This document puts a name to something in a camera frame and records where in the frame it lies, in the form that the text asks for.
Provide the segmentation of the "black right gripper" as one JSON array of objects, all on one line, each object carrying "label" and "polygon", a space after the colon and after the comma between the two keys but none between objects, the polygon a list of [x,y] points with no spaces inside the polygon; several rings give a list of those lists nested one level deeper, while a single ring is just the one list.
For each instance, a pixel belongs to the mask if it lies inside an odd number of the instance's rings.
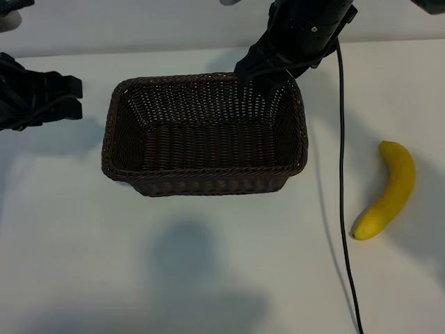
[{"label": "black right gripper", "polygon": [[330,36],[320,37],[311,32],[280,39],[265,32],[259,43],[251,46],[247,55],[236,64],[234,74],[241,84],[253,83],[260,95],[267,97],[310,67],[317,67],[329,54]]}]

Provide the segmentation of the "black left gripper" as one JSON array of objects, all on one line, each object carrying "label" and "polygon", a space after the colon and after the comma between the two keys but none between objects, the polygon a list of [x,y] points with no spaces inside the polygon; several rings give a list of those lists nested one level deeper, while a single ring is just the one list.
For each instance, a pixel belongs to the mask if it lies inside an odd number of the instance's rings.
[{"label": "black left gripper", "polygon": [[[40,115],[39,88],[44,79],[44,96],[48,101],[63,98],[62,102],[44,110]],[[58,72],[26,70],[12,56],[1,52],[1,130],[23,131],[42,126],[43,122],[82,119],[82,81]]]}]

